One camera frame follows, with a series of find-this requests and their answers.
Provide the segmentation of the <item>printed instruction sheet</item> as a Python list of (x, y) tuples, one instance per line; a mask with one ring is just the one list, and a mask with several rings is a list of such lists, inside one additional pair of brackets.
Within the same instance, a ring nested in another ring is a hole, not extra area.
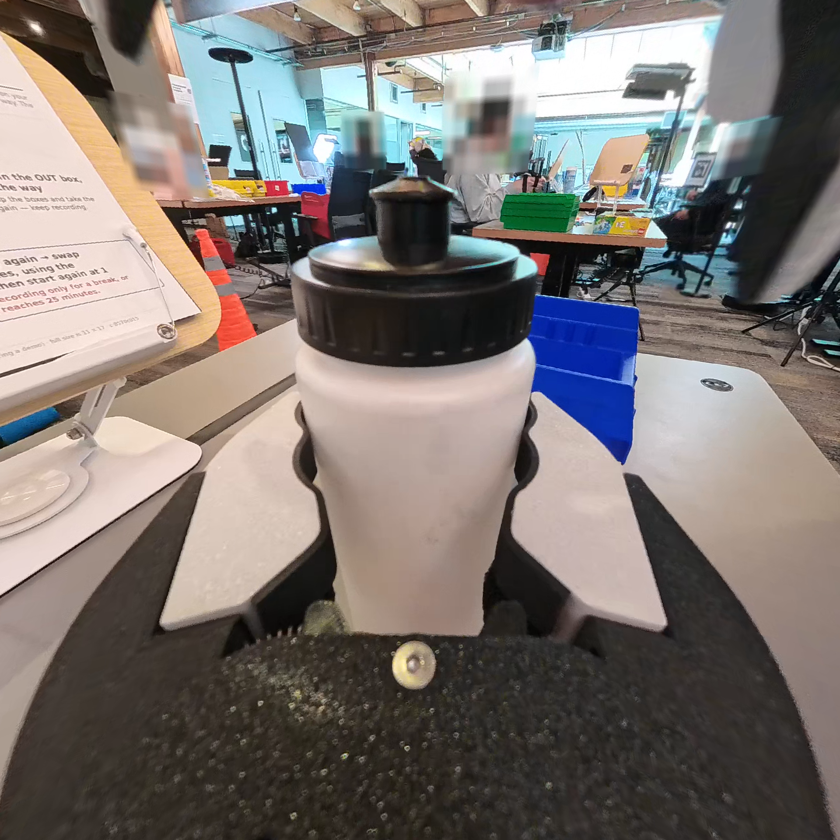
[(2, 373), (196, 315), (9, 45), (1, 58)]

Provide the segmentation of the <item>blue plastic bin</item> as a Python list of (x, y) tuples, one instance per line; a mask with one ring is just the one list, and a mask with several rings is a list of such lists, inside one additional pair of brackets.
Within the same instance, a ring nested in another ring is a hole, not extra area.
[(538, 295), (530, 343), (532, 391), (592, 433), (620, 463), (634, 439), (637, 308)]

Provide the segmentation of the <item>black bottle lid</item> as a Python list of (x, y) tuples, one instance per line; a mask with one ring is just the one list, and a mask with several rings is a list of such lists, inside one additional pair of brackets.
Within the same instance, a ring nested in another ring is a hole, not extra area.
[(290, 269), (301, 340), (392, 368), (482, 361), (524, 341), (537, 266), (514, 245), (452, 234), (454, 197), (418, 176), (372, 189), (375, 236), (318, 246)]

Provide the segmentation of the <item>red chair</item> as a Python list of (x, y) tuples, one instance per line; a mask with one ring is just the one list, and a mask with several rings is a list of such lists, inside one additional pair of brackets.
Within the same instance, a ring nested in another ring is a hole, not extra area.
[(301, 236), (310, 244), (321, 245), (333, 240), (329, 223), (328, 193), (302, 192), (298, 215)]

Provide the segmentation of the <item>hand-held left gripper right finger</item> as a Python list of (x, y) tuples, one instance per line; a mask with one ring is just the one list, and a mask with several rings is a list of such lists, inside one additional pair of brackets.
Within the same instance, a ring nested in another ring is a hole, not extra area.
[(533, 635), (572, 641), (589, 619), (659, 634), (667, 618), (623, 467), (551, 400), (531, 395), (488, 573)]

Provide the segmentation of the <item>green stacked bins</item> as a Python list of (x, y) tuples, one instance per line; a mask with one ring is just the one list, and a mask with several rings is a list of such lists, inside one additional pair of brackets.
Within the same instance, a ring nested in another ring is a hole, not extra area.
[(580, 209), (579, 197), (553, 192), (520, 192), (507, 195), (500, 210), (505, 229), (569, 233)]

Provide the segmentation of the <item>background document stand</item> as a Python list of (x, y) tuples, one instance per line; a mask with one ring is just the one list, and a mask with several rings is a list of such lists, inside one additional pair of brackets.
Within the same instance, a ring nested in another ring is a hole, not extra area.
[(627, 185), (648, 147), (647, 133), (611, 138), (605, 142), (588, 180), (595, 189)]

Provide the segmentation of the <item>black floor lamp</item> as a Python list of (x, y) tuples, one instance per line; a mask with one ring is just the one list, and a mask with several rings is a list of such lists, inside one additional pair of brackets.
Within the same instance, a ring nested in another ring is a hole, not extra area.
[(251, 168), (254, 173), (255, 180), (260, 181), (262, 174), (259, 169), (259, 163), (256, 154), (256, 144), (254, 136), (249, 124), (249, 117), (245, 107), (245, 100), (243, 96), (242, 87), (240, 85), (238, 76), (238, 66), (246, 65), (253, 61), (253, 56), (243, 49), (234, 47), (215, 47), (208, 50), (208, 55), (215, 61), (228, 64), (232, 73), (234, 81), (234, 88), (238, 100), (239, 113), (241, 115), (245, 136), (248, 144), (248, 156), (251, 162)]

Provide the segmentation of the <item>orange traffic cone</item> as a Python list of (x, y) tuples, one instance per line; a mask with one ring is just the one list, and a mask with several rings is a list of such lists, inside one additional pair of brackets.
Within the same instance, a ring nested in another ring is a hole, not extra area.
[(216, 330), (217, 346), (220, 351), (229, 350), (255, 338), (256, 329), (210, 234), (205, 229), (199, 229), (195, 241), (200, 249), (203, 268), (219, 298), (221, 313)]

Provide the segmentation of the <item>black office chair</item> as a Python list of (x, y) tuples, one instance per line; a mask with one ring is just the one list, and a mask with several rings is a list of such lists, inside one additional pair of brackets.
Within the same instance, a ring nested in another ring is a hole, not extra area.
[(712, 182), (701, 192), (691, 191), (681, 208), (654, 218), (654, 223), (666, 237), (663, 259), (678, 264), (672, 269), (680, 279), (678, 291), (686, 287), (685, 254), (695, 254), (709, 246), (728, 203), (725, 182)]

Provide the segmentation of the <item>white plastic bottle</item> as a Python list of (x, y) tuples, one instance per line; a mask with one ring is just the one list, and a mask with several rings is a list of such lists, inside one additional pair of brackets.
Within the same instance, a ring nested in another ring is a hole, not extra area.
[(409, 368), (300, 346), (336, 599), (353, 631), (478, 635), (535, 366), (527, 340), (484, 360)]

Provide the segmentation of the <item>wooden background table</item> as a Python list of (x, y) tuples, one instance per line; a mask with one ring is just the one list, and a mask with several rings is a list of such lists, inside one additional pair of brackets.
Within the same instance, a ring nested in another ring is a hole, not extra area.
[(648, 226), (645, 236), (629, 236), (585, 233), (582, 229), (568, 233), (507, 229), (496, 220), (474, 227), (471, 235), (514, 245), (524, 255), (548, 255), (540, 293), (554, 298), (569, 296), (579, 266), (586, 257), (620, 249), (663, 248), (666, 245), (666, 236), (654, 223)]

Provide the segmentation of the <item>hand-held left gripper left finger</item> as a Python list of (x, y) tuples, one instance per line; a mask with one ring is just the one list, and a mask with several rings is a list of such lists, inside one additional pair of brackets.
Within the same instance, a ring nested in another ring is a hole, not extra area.
[(300, 396), (285, 392), (215, 454), (161, 614), (165, 631), (241, 621), (253, 636), (304, 623), (337, 563)]

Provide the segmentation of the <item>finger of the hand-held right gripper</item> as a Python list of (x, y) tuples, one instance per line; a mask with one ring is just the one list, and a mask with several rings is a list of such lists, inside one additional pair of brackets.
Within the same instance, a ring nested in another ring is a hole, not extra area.
[(839, 2), (726, 2), (707, 110), (769, 125), (738, 236), (736, 299), (775, 302), (838, 260)]
[(162, 1), (79, 1), (101, 58), (140, 60), (156, 53), (154, 21)]

